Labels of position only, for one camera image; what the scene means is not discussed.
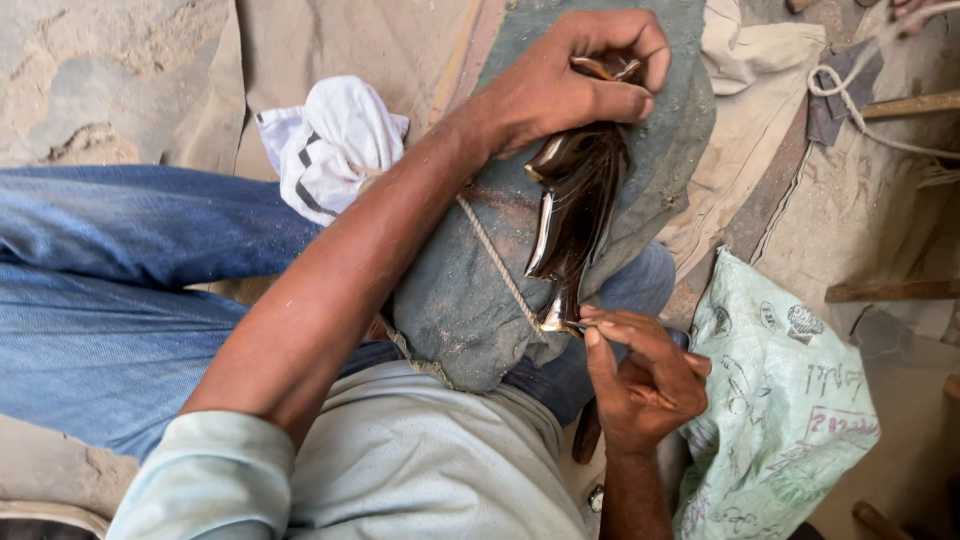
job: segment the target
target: person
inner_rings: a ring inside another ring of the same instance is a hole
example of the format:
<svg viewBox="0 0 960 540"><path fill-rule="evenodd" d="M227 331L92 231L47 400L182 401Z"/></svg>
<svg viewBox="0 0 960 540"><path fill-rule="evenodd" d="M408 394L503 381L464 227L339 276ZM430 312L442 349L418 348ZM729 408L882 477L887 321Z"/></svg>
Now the person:
<svg viewBox="0 0 960 540"><path fill-rule="evenodd" d="M646 62L644 87L568 67L608 50ZM649 11L566 13L319 234L270 184L162 166L3 171L0 412L144 459L111 539L582 538L555 460L595 389L602 536L672 537L654 451L705 409L710 365L653 318L674 279L658 243L603 285L607 308L583 307L586 345L541 369L524 358L486 395L362 341L484 162L646 118L669 63ZM249 308L183 289L284 267Z"/></svg>

